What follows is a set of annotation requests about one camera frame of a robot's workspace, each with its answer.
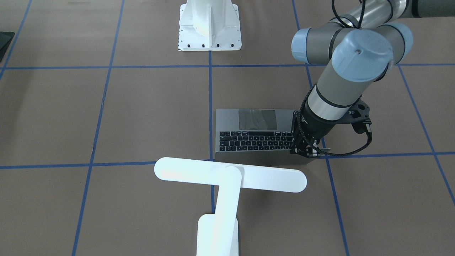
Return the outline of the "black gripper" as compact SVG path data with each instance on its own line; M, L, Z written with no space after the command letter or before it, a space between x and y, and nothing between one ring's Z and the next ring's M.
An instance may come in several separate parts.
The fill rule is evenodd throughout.
M335 121L327 121L315 115L309 107L303 108L301 115L298 110L294 111L294 141L290 144L291 155L305 155L308 147L309 158L321 157L317 142L327 135L336 125Z

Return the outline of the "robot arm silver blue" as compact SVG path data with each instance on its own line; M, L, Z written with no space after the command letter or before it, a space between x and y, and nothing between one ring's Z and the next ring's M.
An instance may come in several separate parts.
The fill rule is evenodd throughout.
M397 19L454 16L453 0L361 0L346 14L337 12L335 1L331 7L333 19L320 28L300 29L291 41L294 59L326 66L293 115L290 153L306 158L349 156L371 144L369 106L362 94L414 44L410 29ZM343 154L318 147L337 124L351 124L356 133L365 133L366 144Z

